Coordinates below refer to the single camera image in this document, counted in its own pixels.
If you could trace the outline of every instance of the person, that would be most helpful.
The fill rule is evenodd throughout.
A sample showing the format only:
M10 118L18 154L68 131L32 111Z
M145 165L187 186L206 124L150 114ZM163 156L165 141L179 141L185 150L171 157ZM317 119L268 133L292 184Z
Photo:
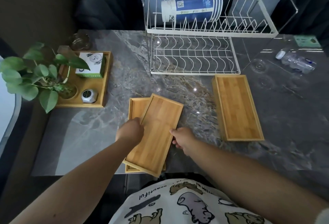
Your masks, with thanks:
M170 132L172 143L224 193L184 178L165 180L130 195L110 224L329 223L329 204L320 197L252 159L196 139L189 128ZM138 118L127 121L116 142L61 177L11 223L83 223L143 133Z

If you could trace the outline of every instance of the printed shirt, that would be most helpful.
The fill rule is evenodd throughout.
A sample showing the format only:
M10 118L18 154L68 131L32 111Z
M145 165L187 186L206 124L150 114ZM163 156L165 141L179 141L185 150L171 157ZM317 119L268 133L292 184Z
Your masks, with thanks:
M109 224L269 224L223 192L194 180L169 179L130 195Z

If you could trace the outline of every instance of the upper rack shelf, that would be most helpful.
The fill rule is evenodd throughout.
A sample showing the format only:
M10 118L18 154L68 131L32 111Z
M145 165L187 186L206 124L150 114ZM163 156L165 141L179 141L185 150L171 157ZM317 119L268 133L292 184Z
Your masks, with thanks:
M198 35L214 37L274 38L278 31L262 0L223 0L223 10L218 21L170 22L164 24L161 1L144 0L145 29L151 34Z

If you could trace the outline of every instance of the stack of paper cups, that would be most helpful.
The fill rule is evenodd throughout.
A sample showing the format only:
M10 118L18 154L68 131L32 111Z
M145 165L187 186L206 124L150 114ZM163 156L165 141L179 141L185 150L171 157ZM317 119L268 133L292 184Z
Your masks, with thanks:
M161 2L163 22L217 21L223 0L168 0Z

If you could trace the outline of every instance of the green card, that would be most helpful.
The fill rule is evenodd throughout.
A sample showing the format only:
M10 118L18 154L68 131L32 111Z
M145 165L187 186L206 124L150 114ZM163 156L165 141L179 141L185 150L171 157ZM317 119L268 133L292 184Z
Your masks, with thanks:
M321 47L314 35L294 35L299 47Z

